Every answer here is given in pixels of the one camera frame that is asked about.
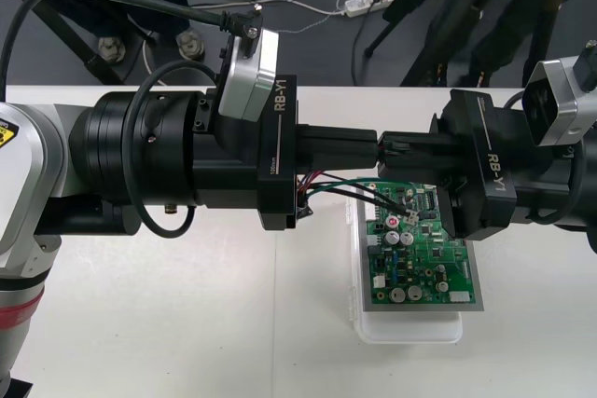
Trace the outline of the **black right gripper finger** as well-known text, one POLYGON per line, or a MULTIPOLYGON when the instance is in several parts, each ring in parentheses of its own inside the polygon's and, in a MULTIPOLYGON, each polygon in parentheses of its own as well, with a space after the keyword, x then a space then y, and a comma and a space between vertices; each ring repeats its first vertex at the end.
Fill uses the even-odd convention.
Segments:
POLYGON ((381 178, 389 180, 440 180, 450 172, 450 163, 426 155, 386 156, 381 161, 381 178))
POLYGON ((386 131, 383 147, 441 147, 449 144, 449 137, 438 133, 386 131))

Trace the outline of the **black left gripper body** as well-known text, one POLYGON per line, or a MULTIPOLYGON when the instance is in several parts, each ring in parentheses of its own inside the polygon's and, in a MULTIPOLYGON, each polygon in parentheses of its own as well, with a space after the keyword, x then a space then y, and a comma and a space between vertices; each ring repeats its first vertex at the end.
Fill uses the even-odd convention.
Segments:
POLYGON ((266 230, 296 226, 297 78, 278 75, 258 121, 212 114, 193 136, 196 203, 257 211, 266 230))

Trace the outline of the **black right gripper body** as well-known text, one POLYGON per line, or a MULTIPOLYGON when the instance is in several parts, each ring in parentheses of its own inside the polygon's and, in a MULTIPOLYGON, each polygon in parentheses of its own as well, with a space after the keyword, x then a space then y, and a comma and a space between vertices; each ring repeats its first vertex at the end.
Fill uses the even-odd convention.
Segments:
POLYGON ((434 124, 458 157, 437 187, 442 225, 452 237, 484 240, 564 205, 574 149, 536 145, 520 109, 498 107, 487 93, 452 89, 434 124))

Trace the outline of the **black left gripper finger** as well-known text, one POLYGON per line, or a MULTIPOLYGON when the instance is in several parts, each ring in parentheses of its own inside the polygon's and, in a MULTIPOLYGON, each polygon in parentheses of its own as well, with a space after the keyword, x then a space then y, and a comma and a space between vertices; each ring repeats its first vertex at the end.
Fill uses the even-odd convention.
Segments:
POLYGON ((377 141, 377 132, 375 130, 298 125, 297 133, 298 138, 302 140, 333 140, 343 142, 377 141))
POLYGON ((298 143, 298 171, 342 171, 373 168, 378 146, 374 142, 304 140, 298 143))

